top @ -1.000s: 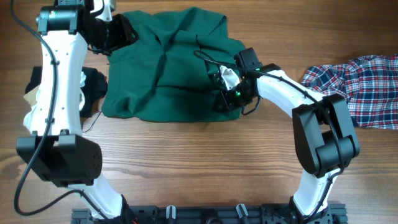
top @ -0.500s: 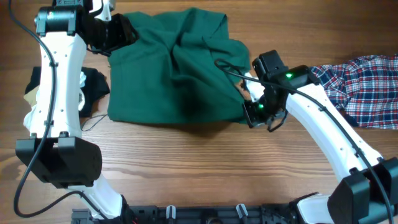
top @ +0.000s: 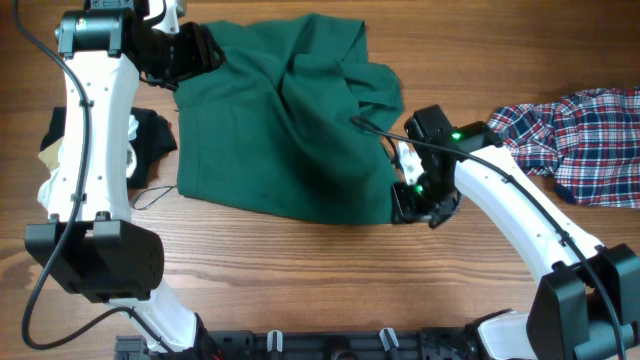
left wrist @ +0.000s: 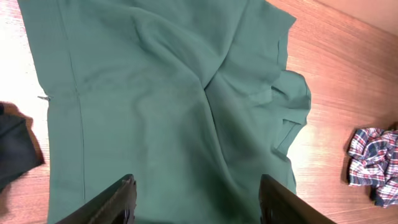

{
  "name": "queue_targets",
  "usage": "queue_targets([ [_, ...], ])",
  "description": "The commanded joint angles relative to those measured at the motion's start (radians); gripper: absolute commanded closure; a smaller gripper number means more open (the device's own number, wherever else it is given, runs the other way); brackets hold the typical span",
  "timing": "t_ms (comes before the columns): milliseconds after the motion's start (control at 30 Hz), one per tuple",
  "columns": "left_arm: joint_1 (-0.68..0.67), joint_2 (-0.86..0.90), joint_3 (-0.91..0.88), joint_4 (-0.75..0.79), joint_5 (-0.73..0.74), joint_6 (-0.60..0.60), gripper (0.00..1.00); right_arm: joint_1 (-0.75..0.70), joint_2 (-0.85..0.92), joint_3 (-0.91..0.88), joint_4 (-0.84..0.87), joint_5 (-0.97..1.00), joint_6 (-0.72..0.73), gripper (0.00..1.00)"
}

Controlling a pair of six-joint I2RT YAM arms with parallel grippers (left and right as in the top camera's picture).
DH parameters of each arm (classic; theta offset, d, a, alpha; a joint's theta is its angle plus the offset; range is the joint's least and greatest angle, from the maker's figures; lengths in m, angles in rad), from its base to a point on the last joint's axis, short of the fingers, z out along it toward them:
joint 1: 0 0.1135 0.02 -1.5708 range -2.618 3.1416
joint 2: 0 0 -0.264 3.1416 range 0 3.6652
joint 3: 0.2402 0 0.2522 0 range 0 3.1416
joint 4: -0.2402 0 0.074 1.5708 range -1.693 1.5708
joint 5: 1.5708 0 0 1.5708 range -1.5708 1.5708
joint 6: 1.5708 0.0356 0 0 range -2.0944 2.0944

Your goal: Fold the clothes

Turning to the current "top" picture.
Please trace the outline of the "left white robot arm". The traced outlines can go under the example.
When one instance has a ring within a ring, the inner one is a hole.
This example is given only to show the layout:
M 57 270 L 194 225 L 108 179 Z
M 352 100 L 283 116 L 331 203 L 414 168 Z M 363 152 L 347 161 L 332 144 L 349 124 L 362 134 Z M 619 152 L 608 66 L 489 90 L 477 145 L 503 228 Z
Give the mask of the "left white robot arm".
M 121 313 L 153 359 L 219 359 L 200 317 L 164 281 L 160 237 L 131 221 L 129 119 L 138 86 L 175 90 L 217 69 L 221 48 L 185 22 L 182 1 L 89 1 L 64 14 L 50 57 L 63 69 L 62 154 L 50 183 L 48 219 L 26 229 L 43 279 Z

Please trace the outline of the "green shirt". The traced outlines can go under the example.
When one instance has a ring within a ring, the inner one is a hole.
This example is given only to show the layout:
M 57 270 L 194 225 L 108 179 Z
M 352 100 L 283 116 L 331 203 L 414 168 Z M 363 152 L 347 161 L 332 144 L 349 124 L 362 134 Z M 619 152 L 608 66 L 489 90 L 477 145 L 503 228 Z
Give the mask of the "green shirt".
M 309 14 L 209 26 L 226 60 L 182 82 L 177 185 L 186 197 L 322 224 L 391 220 L 396 174 L 380 140 L 400 83 L 370 61 L 362 20 Z

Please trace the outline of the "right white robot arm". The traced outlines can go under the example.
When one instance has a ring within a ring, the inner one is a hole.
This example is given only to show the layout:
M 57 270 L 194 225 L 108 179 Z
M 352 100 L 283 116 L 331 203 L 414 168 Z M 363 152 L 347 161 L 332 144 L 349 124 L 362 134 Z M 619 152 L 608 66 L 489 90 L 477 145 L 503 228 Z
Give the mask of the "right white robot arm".
M 527 312 L 467 325 L 469 359 L 622 359 L 639 345 L 639 258 L 605 246 L 564 215 L 518 168 L 487 125 L 411 119 L 398 142 L 403 181 L 392 220 L 436 228 L 469 198 L 527 265 L 537 290 Z

